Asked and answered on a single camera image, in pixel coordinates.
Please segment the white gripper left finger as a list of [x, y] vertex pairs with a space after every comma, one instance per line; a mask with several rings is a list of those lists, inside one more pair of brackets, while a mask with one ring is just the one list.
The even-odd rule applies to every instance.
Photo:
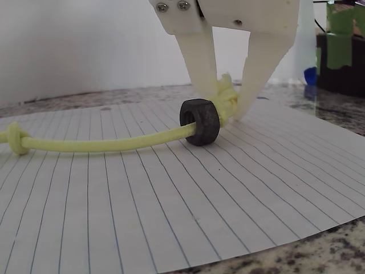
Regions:
[[212, 26], [198, 1], [150, 0], [164, 30], [175, 36], [193, 88], [204, 99], [218, 93]]

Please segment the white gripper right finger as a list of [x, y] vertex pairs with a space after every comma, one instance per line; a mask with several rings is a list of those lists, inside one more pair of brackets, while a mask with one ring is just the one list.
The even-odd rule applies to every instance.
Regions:
[[297, 28], [284, 27], [280, 32], [251, 32], [248, 55], [242, 72], [235, 119], [249, 111], [282, 58], [294, 44]]

